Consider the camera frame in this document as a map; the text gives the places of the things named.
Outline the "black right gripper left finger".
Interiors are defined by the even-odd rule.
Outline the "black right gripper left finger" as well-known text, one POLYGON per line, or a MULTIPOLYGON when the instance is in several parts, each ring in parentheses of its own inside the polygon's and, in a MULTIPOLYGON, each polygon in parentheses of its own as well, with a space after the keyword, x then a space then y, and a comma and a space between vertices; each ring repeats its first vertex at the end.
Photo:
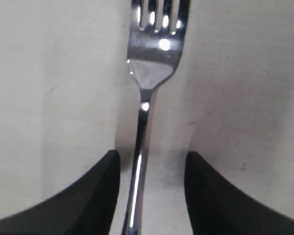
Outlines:
POLYGON ((107 235, 119 195, 121 160, 109 150, 72 185, 25 211, 0 219, 0 235, 107 235))

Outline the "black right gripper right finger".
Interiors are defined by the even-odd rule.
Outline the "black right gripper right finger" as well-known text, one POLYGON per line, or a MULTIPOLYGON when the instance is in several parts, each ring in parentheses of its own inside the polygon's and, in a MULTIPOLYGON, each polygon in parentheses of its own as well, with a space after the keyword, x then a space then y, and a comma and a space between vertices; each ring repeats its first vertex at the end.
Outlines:
POLYGON ((197 152, 186 157, 184 189, 195 235, 294 235, 294 220, 252 199, 197 152))

